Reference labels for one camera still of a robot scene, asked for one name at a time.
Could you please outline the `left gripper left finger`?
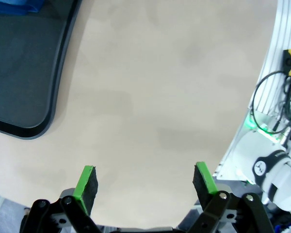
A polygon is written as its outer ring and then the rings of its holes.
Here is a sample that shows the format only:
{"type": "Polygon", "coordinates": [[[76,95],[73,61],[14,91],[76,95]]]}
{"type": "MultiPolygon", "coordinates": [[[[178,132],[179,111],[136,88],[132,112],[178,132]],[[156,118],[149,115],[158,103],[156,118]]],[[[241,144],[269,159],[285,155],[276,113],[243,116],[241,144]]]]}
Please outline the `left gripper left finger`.
{"type": "Polygon", "coordinates": [[[77,233],[98,233],[90,218],[98,190],[96,168],[85,166],[75,188],[66,189],[59,199],[36,200],[21,223],[22,233],[60,233],[72,227],[77,233]]]}

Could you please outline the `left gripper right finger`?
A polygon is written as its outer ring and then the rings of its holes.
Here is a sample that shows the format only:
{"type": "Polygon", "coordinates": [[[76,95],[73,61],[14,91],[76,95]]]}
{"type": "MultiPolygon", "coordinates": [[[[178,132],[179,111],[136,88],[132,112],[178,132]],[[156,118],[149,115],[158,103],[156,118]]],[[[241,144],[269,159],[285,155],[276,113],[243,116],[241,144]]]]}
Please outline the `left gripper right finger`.
{"type": "Polygon", "coordinates": [[[216,233],[223,223],[228,222],[237,233],[274,232],[259,196],[246,193],[239,198],[218,190],[205,162],[195,164],[193,185],[203,212],[189,233],[216,233]]]}

